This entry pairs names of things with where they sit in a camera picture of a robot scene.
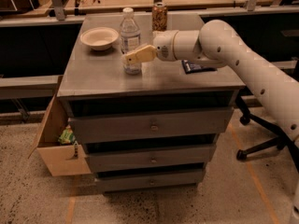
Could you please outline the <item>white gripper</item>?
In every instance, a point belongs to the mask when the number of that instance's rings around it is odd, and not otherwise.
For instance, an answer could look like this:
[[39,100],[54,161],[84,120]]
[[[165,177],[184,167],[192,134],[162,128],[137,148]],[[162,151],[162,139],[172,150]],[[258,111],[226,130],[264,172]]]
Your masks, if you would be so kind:
[[156,56],[162,61],[173,62],[177,58],[174,52],[174,40],[178,30],[153,33],[153,46],[146,45],[123,55],[123,63],[133,65],[153,61]]

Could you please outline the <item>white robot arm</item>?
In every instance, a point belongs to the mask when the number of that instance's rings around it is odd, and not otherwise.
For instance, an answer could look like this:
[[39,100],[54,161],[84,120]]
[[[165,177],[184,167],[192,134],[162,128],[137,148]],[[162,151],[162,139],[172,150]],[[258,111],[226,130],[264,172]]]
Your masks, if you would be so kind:
[[250,49],[234,28],[213,20],[193,31],[157,32],[150,45],[121,57],[126,65],[189,60],[205,67],[231,67],[276,120],[294,161],[298,161],[299,82]]

